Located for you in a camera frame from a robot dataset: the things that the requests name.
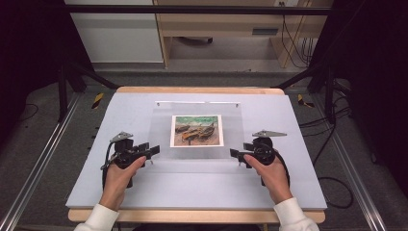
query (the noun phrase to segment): metal frame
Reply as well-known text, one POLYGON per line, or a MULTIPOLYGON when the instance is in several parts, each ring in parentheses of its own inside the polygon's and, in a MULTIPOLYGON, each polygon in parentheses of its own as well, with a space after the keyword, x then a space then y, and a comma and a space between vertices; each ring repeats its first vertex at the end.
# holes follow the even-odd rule
POLYGON ((63 121, 59 122, 54 129, 53 134, 42 150, 36 165, 33 167, 30 175, 28 176, 24 186, 21 188, 20 193, 15 199, 12 207, 6 213, 5 217, 1 220, 0 230, 14 230, 15 226, 18 223, 22 213, 24 212, 25 207, 27 206, 31 196, 33 195, 34 190, 36 189, 38 182, 45 171, 45 168, 48 165, 49 160, 54 154, 54 151, 63 136, 64 130, 72 118, 74 111, 77 107, 77 104, 81 98, 81 93, 73 93, 73 97, 69 103, 68 111, 63 121))
MULTIPOLYGON (((320 114, 324 116, 323 103, 321 102, 320 97, 317 97, 315 94, 312 94, 311 96, 320 114)), ((326 122, 325 125, 327 129, 330 129, 331 126, 329 122, 326 122)), ((371 196, 363 183, 363 180, 360 178, 356 167, 351 162, 348 153, 342 143, 342 140, 340 139, 336 131, 334 131, 333 133, 333 143, 335 145, 335 148, 337 149, 336 154, 338 155, 340 164, 343 167, 344 174, 347 177, 347 180, 350 183, 350 187, 360 204, 360 208, 363 211, 370 229, 373 231, 387 230, 382 217, 378 213, 378 210, 375 207, 374 202, 372 201, 371 196)))

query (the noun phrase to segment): person's right hand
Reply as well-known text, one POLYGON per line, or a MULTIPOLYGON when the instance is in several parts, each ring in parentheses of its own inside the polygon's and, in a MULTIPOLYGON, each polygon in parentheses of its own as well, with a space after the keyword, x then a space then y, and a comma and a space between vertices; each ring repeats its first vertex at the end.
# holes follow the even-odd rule
POLYGON ((120 204, 125 197, 125 190, 129 180, 145 161, 146 157, 140 157, 125 169, 121 169, 115 163, 109 165, 105 189, 99 204, 113 211, 119 210, 120 204))
POLYGON ((270 197, 275 204, 293 197, 288 185, 288 178, 282 163, 275 158, 272 164, 264 166, 257 159, 250 155, 243 155, 250 166, 256 169, 258 175, 264 180, 265 186, 269 190, 270 197))

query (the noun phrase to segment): printed picture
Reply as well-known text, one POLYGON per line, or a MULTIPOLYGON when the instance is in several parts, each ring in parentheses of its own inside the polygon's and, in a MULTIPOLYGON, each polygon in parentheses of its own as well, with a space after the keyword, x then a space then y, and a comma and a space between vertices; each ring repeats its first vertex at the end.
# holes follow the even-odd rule
POLYGON ((170 146, 224 146, 221 115, 174 115, 170 146))

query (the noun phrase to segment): black pole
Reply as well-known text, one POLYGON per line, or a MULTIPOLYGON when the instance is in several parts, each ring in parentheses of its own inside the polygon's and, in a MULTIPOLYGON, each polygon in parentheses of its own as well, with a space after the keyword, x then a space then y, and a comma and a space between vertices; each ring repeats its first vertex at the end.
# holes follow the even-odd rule
POLYGON ((344 15, 350 9, 249 7, 249 6, 150 6, 150 5, 46 5, 46 10, 68 13, 189 13, 189 14, 278 14, 344 15))

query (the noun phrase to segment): white cabinet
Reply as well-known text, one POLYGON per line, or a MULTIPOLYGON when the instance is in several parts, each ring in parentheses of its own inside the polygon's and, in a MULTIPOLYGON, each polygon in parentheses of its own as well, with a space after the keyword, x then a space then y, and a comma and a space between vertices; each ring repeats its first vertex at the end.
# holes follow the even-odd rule
MULTIPOLYGON (((152 5, 150 0, 65 0, 66 4, 152 5)), ((154 13, 72 13, 90 61, 162 63, 154 13)))

